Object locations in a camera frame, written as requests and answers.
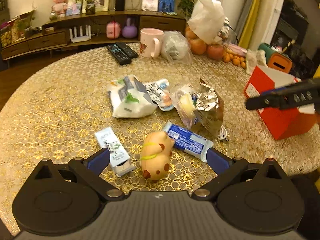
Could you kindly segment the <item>silver foil snack bag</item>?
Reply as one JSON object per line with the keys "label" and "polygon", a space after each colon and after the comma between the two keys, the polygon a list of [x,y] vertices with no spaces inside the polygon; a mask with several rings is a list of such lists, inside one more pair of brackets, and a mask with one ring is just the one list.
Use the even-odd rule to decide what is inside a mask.
{"label": "silver foil snack bag", "polygon": [[196,110],[192,130],[198,132],[205,129],[217,138],[223,123],[224,101],[216,89],[200,78],[200,88],[196,91]]}

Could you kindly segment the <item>red apple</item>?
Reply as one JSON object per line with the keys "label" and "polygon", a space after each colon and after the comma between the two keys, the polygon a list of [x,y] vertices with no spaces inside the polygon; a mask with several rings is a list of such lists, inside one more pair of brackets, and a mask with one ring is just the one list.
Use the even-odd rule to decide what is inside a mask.
{"label": "red apple", "polygon": [[210,59],[219,61],[223,58],[224,53],[225,53],[225,48],[223,45],[211,44],[207,47],[207,56]]}
{"label": "red apple", "polygon": [[207,50],[207,44],[200,38],[188,40],[191,52],[195,55],[203,55]]}

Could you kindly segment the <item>white wifi router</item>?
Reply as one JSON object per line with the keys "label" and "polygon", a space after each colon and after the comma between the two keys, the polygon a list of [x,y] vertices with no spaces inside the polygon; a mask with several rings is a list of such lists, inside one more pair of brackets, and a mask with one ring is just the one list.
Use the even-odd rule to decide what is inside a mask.
{"label": "white wifi router", "polygon": [[69,28],[69,36],[72,43],[89,41],[92,37],[91,26],[74,26]]}

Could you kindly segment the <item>pile of tangerines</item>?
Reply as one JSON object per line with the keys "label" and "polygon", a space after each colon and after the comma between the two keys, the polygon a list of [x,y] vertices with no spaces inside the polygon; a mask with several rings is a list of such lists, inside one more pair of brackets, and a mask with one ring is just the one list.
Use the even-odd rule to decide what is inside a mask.
{"label": "pile of tangerines", "polygon": [[222,60],[225,63],[232,63],[235,66],[240,66],[241,68],[246,69],[246,59],[242,56],[224,53]]}

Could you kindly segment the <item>small white green carton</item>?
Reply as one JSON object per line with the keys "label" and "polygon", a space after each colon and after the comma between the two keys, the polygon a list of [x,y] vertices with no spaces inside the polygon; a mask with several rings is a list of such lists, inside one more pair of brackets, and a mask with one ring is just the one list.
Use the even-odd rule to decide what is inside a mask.
{"label": "small white green carton", "polygon": [[110,165],[118,177],[136,169],[131,163],[131,157],[118,140],[111,127],[107,127],[95,133],[97,142],[101,148],[107,148],[110,152]]}

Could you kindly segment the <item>black speaker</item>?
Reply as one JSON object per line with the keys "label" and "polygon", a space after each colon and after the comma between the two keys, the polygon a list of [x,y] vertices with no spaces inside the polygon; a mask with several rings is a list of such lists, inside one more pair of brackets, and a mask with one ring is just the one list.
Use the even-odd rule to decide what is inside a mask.
{"label": "black speaker", "polygon": [[125,0],[115,0],[115,11],[124,11],[125,10]]}

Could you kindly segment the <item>black remote right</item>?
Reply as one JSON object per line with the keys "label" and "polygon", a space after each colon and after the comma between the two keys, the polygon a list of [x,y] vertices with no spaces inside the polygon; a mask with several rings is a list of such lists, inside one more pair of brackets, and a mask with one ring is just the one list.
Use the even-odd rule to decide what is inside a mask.
{"label": "black remote right", "polygon": [[137,58],[138,54],[124,42],[116,42],[116,45],[131,59]]}

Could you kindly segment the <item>red white cardboard box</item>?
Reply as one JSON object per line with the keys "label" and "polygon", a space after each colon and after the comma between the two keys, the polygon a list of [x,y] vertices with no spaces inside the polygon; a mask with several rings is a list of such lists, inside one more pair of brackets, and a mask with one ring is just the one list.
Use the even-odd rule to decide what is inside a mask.
{"label": "red white cardboard box", "polygon": [[[277,89],[293,83],[302,82],[291,74],[269,67],[256,66],[244,88],[246,100],[262,95],[267,90]],[[261,108],[256,109],[270,133],[276,140],[304,134],[318,122],[313,104],[292,109]]]}

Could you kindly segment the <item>pink mug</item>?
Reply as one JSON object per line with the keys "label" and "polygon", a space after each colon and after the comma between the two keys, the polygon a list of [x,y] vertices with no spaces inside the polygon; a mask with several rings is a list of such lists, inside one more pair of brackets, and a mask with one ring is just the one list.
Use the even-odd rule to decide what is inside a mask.
{"label": "pink mug", "polygon": [[140,30],[140,55],[148,58],[157,58],[161,54],[164,32],[155,28]]}

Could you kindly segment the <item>white printed sachet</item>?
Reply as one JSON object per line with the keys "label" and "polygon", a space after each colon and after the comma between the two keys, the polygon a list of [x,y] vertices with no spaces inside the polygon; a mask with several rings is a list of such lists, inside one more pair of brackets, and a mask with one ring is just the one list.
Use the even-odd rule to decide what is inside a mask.
{"label": "white printed sachet", "polygon": [[174,108],[169,93],[170,83],[167,79],[144,83],[144,86],[153,102],[163,112],[168,112]]}

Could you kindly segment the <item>orange spotted pig toy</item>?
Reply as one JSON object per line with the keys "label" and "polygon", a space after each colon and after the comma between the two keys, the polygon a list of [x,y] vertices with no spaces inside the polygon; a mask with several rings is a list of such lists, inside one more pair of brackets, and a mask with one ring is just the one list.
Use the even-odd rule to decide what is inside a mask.
{"label": "orange spotted pig toy", "polygon": [[175,140],[165,131],[149,134],[140,153],[140,166],[146,180],[158,181],[168,175]]}

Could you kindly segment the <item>beige cloth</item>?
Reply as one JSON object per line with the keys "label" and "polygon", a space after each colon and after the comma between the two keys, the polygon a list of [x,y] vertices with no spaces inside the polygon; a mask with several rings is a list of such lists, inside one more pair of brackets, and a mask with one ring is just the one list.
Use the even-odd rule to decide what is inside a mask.
{"label": "beige cloth", "polygon": [[267,67],[264,50],[248,50],[246,54],[246,74],[251,75],[256,66]]}

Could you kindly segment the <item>pink pig plush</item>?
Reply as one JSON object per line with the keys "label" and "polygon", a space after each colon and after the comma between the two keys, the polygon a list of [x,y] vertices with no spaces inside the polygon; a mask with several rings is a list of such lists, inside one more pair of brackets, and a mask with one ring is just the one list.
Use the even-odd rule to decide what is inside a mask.
{"label": "pink pig plush", "polygon": [[59,18],[66,16],[67,3],[66,0],[53,0],[54,5],[52,11],[56,12]]}

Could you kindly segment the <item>red apple right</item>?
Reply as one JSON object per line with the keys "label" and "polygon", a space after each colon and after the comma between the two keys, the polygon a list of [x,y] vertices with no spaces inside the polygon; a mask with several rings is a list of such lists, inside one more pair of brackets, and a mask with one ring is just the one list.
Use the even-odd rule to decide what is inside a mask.
{"label": "red apple right", "polygon": [[207,47],[207,56],[210,59],[219,61],[223,58],[224,53],[225,53],[225,48],[223,45],[211,44]]}

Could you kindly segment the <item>large photo frame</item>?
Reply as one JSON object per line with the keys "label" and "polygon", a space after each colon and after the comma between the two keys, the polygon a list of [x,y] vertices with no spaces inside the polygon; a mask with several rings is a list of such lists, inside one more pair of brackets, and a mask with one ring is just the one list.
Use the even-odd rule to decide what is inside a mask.
{"label": "large photo frame", "polygon": [[[109,0],[95,0],[95,12],[108,11]],[[85,13],[85,8],[82,7],[82,13]]]}

